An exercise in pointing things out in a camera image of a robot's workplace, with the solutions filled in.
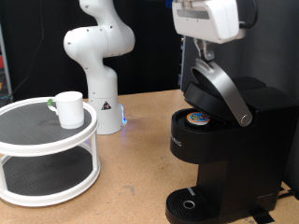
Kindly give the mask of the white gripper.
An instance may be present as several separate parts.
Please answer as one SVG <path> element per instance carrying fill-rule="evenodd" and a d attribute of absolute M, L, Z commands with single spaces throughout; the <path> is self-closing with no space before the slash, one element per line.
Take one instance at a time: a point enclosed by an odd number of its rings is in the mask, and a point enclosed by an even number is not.
<path fill-rule="evenodd" d="M 177 33 L 193 37 L 198 55 L 206 61 L 215 58 L 206 41 L 222 44 L 245 36 L 235 0 L 174 0 L 172 13 Z"/>

